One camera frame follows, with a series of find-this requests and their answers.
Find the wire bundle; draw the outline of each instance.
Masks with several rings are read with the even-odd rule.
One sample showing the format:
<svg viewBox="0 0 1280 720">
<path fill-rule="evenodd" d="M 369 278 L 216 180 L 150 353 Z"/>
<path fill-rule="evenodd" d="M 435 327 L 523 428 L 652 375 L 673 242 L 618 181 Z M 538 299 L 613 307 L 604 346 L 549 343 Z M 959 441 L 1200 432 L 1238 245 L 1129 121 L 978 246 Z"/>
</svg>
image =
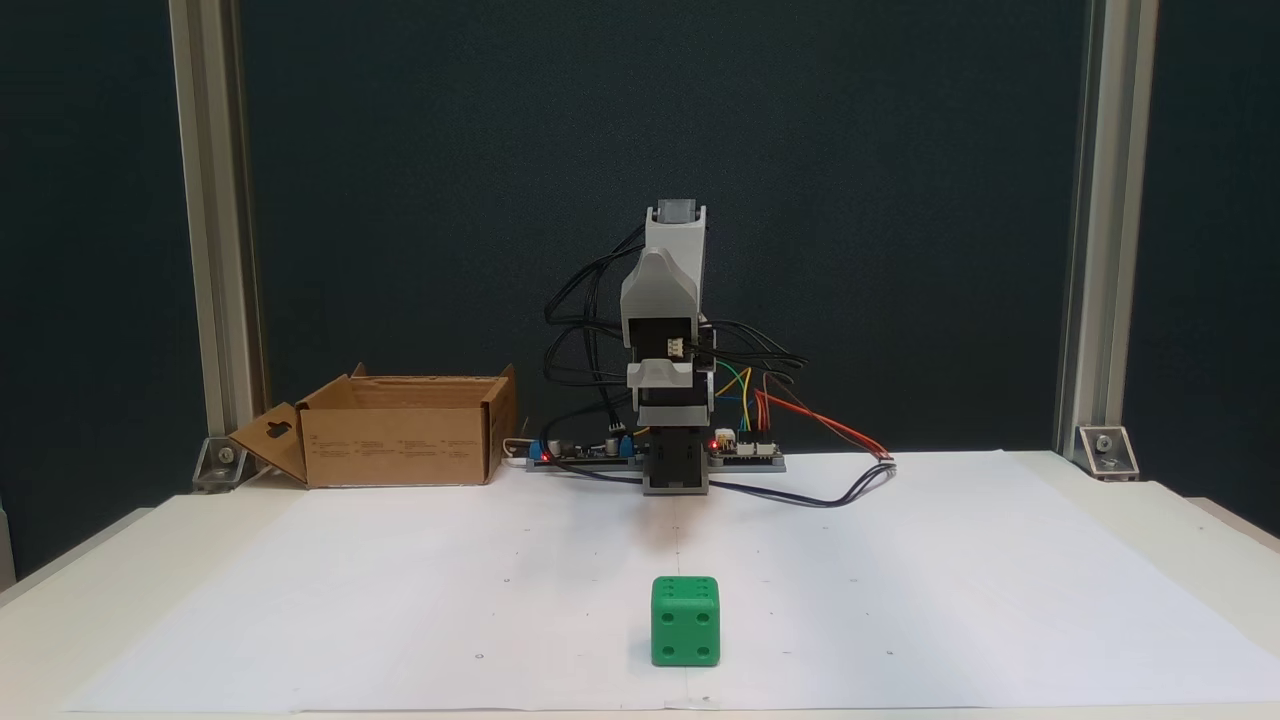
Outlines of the wire bundle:
<svg viewBox="0 0 1280 720">
<path fill-rule="evenodd" d="M 554 341 L 547 347 L 543 355 L 543 377 L 549 382 L 553 382 L 564 387 L 594 387 L 600 393 L 600 400 L 593 402 L 564 415 L 552 419 L 538 434 L 538 439 L 541 447 L 549 447 L 552 428 L 563 423 L 571 418 L 580 415 L 589 415 L 593 413 L 605 413 L 609 416 L 609 429 L 611 432 L 625 432 L 626 425 L 618 418 L 617 409 L 626 404 L 631 392 L 621 392 L 617 395 L 609 395 L 608 388 L 611 387 L 625 387 L 626 375 L 623 373 L 616 373 L 602 369 L 600 363 L 600 348 L 599 337 L 607 336 L 616 340 L 622 340 L 622 324 L 604 320 L 599 316 L 599 286 L 604 277 L 604 273 L 609 266 L 617 260 L 635 255 L 640 252 L 643 246 L 635 245 L 635 242 L 644 234 L 644 224 L 641 223 L 631 233 L 626 236 L 609 254 L 602 255 L 595 260 L 584 265 L 579 272 L 576 272 L 543 307 L 543 318 L 549 325 L 563 327 L 561 333 Z M 585 283 L 585 296 L 582 301 L 582 313 L 580 315 L 564 315 L 557 314 L 559 307 L 564 301 L 573 293 L 575 290 L 582 287 Z M 799 370 L 804 368 L 809 360 L 801 355 L 787 351 L 782 345 L 764 334 L 763 332 L 748 325 L 746 323 L 740 323 L 736 320 L 704 320 L 700 324 L 701 328 L 712 328 L 717 334 L 724 333 L 745 345 L 745 348 L 728 350 L 721 348 L 713 343 L 713 346 L 705 346 L 701 343 L 694 345 L 692 351 L 695 354 L 707 355 L 714 357 L 717 364 L 726 368 L 733 374 L 733 379 L 730 380 L 724 387 L 722 387 L 716 395 L 724 395 L 733 384 L 739 384 L 742 389 L 741 404 L 742 404 L 742 428 L 750 430 L 753 428 L 750 419 L 750 406 L 755 405 L 756 429 L 769 429 L 771 416 L 769 413 L 773 405 L 791 410 L 800 415 L 810 416 L 824 427 L 836 433 L 841 439 L 867 450 L 877 459 L 877 464 L 863 473 L 854 483 L 837 498 L 822 500 L 817 497 L 809 497 L 799 493 L 764 488 L 758 486 L 748 486 L 741 483 L 732 483 L 726 480 L 710 480 L 712 487 L 718 487 L 723 489 L 731 489 L 735 492 L 746 493 L 754 497 L 762 497 L 765 500 L 774 500 L 778 502 L 787 502 L 791 505 L 800 505 L 804 507 L 844 507 L 850 502 L 858 500 L 877 478 L 892 477 L 896 471 L 896 465 L 893 459 L 887 450 L 872 438 L 854 430 L 852 428 L 837 423 L 824 415 L 819 415 L 800 401 L 794 392 L 786 388 L 786 386 L 792 384 L 795 379 L 787 370 Z M 582 346 L 586 351 L 586 368 L 570 368 L 566 365 L 559 365 L 556 363 L 556 357 L 559 354 L 561 347 L 575 332 L 582 334 Z M 745 366 L 745 372 L 740 373 L 730 363 L 736 363 Z M 755 389 L 753 393 L 750 389 L 751 375 L 754 372 L 760 372 L 760 388 Z M 568 377 L 576 374 L 577 378 Z M 769 380 L 777 380 L 777 387 L 782 389 L 794 402 L 773 397 L 769 393 Z M 646 432 L 648 428 L 635 433 L 641 434 Z M 627 484 L 641 484 L 640 478 L 620 477 L 620 475 L 607 475 L 604 473 L 595 473 L 593 470 L 586 470 L 584 468 L 562 461 L 550 454 L 544 455 L 544 459 L 554 465 L 556 468 L 573 473 L 576 475 L 582 475 L 594 480 L 612 482 L 612 483 L 627 483 Z"/>
</svg>

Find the dark green backdrop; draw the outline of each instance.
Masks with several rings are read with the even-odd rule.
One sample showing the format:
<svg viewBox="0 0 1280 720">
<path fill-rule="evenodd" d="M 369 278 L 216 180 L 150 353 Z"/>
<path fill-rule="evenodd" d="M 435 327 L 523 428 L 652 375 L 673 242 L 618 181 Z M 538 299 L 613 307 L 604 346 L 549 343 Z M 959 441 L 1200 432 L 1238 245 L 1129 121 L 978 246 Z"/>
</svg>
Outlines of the dark green backdrop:
<svg viewBox="0 0 1280 720">
<path fill-rule="evenodd" d="M 1280 5 L 1162 3 L 1125 423 L 1143 471 L 1280 534 Z"/>
<path fill-rule="evenodd" d="M 205 436 L 164 0 L 0 4 L 0 243 L 24 575 L 189 491 Z"/>
<path fill-rule="evenodd" d="M 815 407 L 901 450 L 1051 443 L 1082 1 L 300 0 L 243 26 L 275 400 L 360 360 L 513 361 L 531 425 L 581 405 L 538 377 L 543 302 L 698 197 L 704 310 L 813 357 Z"/>
</svg>

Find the cardboard box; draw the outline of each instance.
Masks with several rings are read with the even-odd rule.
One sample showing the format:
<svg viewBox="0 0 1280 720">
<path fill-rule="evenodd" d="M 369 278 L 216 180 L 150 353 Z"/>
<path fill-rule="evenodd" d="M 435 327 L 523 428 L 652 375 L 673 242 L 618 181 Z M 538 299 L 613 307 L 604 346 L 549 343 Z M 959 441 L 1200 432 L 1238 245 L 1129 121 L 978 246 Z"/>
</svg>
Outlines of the cardboard box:
<svg viewBox="0 0 1280 720">
<path fill-rule="evenodd" d="M 370 377 L 360 364 L 232 433 L 312 488 L 485 484 L 516 429 L 516 372 Z"/>
</svg>

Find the white table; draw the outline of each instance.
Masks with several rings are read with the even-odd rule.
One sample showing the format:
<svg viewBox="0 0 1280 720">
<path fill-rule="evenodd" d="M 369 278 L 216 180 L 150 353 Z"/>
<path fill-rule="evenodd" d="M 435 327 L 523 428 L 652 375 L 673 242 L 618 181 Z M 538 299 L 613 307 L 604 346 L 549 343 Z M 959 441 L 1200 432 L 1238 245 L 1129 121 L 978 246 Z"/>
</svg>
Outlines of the white table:
<svg viewBox="0 0 1280 720">
<path fill-rule="evenodd" d="M 1028 469 L 1146 555 L 1165 575 L 1212 607 L 1244 635 L 1280 656 L 1280 553 L 1233 529 L 1157 483 L 1105 484 L 1052 452 L 1011 454 Z M 0 606 L 0 717 L 77 717 L 64 700 L 111 662 L 210 575 L 232 562 L 253 536 L 303 492 L 266 477 L 221 496 L 179 496 L 74 559 Z M 658 711 L 669 719 L 695 712 Z M 1021 710 L 808 711 L 826 717 L 893 719 L 1110 719 L 1280 717 L 1280 703 L 1074 707 Z M 530 717 L 527 712 L 415 712 L 415 717 Z M 626 717 L 628 712 L 545 712 L 541 716 Z M 794 716 L 795 712 L 718 712 L 714 717 Z M 123 717 L 109 715 L 105 717 Z M 159 715 L 138 715 L 160 720 Z M 210 720 L 210 715 L 184 715 Z M 244 715 L 227 717 L 250 717 Z M 325 720 L 339 720 L 324 714 Z M 385 720 L 387 714 L 362 717 Z"/>
</svg>

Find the green dice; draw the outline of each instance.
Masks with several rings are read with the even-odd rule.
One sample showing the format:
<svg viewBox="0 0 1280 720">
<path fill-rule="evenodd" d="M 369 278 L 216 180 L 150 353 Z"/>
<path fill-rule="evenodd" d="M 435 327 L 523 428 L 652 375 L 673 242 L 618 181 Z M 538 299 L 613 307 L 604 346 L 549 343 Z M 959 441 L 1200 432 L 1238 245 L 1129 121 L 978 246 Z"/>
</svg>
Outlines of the green dice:
<svg viewBox="0 0 1280 720">
<path fill-rule="evenodd" d="M 654 665 L 719 662 L 719 585 L 716 578 L 658 578 L 653 582 L 649 607 Z"/>
</svg>

